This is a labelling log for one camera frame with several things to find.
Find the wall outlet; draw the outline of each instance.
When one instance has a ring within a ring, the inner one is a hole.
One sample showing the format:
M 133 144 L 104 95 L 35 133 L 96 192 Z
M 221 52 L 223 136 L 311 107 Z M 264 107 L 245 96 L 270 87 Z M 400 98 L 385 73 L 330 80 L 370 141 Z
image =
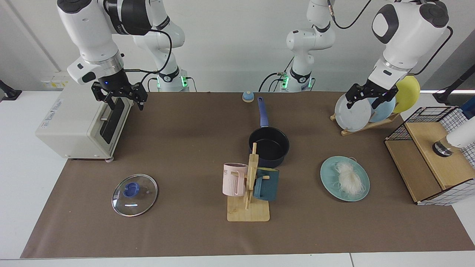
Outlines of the wall outlet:
M 41 79 L 41 83 L 45 89 L 58 90 L 64 89 L 69 80 L 69 76 L 46 76 Z
M 45 89 L 55 89 L 52 85 L 53 76 L 45 76 L 41 78 L 41 83 Z

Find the white plate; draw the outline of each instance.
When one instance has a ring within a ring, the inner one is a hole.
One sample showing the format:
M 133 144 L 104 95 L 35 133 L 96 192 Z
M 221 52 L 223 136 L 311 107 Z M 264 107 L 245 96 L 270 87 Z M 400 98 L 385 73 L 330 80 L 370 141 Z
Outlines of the white plate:
M 371 118 L 371 105 L 368 99 L 356 102 L 348 109 L 345 95 L 342 95 L 335 106 L 336 122 L 349 132 L 357 132 L 363 129 Z

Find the glass pot lid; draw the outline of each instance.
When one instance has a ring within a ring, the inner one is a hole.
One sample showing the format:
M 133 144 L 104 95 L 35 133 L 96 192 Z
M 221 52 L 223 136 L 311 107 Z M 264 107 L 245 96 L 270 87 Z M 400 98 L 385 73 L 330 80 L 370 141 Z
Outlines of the glass pot lid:
M 112 196 L 112 207 L 118 214 L 135 217 L 148 211 L 158 197 L 155 180 L 146 174 L 135 174 L 119 183 Z

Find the oven label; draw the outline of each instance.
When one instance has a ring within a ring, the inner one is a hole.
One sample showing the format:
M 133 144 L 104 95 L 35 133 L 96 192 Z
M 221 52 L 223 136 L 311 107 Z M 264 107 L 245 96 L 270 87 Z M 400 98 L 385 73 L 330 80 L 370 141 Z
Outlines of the oven label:
M 54 105 L 51 107 L 50 111 L 46 115 L 45 119 L 41 123 L 41 128 L 46 129 L 48 128 L 49 124 L 51 123 L 51 120 L 54 118 L 56 115 L 56 112 L 58 111 L 59 107 L 63 104 L 64 99 L 60 98 L 56 100 Z

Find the blue pan handle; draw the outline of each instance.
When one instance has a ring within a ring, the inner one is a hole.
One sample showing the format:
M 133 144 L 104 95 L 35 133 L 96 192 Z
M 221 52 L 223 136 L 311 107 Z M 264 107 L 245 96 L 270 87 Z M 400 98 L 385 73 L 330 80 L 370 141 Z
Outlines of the blue pan handle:
M 257 103 L 259 104 L 259 113 L 261 114 L 261 127 L 268 127 L 269 119 L 267 117 L 266 104 L 264 103 L 264 99 L 262 97 L 259 97 L 257 99 Z

